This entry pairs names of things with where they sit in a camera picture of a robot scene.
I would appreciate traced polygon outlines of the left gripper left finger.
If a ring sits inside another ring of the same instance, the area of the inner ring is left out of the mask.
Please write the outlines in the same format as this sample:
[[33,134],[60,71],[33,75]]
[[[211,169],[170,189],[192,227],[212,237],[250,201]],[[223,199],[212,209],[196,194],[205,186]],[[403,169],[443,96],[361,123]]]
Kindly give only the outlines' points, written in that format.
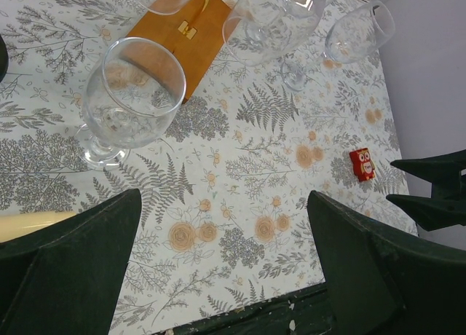
[[2,334],[107,334],[142,211],[138,189],[1,244]]

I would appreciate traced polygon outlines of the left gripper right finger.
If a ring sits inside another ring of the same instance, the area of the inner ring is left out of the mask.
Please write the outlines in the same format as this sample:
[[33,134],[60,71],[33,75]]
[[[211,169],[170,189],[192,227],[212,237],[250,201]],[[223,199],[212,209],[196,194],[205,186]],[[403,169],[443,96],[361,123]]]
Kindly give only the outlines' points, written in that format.
[[338,334],[464,334],[465,252],[312,191],[312,236]]

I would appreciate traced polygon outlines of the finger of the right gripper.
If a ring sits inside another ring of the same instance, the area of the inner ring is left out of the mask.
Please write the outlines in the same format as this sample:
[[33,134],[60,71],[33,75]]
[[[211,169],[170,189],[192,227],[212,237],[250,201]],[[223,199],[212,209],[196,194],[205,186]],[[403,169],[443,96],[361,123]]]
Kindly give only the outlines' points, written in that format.
[[393,167],[445,189],[462,189],[465,186],[465,150],[422,159],[398,159]]
[[388,194],[386,199],[407,213],[423,230],[465,226],[465,201]]

